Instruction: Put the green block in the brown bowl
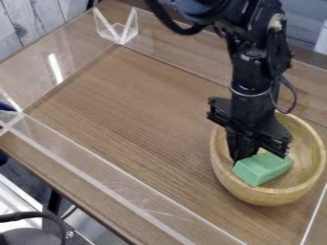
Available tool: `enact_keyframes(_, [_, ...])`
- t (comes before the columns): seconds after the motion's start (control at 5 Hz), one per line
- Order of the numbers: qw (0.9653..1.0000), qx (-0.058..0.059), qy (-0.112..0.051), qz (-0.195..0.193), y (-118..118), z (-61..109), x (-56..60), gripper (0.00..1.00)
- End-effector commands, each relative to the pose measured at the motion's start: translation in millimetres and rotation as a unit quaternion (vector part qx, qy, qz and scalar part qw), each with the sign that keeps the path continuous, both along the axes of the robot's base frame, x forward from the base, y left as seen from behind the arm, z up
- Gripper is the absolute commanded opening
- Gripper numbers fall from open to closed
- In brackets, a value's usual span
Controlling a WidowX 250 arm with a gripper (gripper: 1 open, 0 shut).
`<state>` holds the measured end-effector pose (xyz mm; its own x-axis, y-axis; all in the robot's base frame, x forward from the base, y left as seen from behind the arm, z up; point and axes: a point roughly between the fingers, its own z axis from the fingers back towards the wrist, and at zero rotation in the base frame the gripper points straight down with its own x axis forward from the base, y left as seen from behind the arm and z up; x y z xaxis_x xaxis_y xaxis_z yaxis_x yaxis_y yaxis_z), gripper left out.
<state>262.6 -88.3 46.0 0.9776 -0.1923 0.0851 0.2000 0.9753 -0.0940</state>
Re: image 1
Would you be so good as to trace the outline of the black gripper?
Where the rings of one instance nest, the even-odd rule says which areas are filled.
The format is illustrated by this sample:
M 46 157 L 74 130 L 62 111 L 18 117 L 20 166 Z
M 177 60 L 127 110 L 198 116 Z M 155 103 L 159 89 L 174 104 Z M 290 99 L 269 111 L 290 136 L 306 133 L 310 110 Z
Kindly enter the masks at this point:
M 261 148 L 285 158 L 293 135 L 278 120 L 278 92 L 234 93 L 230 99 L 211 97 L 207 119 L 225 128 L 234 162 L 253 157 Z

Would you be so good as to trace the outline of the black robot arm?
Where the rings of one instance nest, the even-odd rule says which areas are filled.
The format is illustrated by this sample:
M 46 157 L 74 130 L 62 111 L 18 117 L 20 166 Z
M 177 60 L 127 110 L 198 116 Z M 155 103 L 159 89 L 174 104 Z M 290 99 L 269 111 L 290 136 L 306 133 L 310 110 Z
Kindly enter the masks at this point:
M 233 64 L 229 99 L 209 99 L 207 118 L 226 130 L 230 157 L 241 161 L 266 149 L 287 154 L 293 135 L 277 119 L 283 73 L 291 68 L 293 52 L 286 40 L 287 20 L 281 0 L 170 0 L 194 23 L 177 24 L 159 0 L 145 0 L 163 24 L 181 35 L 213 27 L 226 40 Z

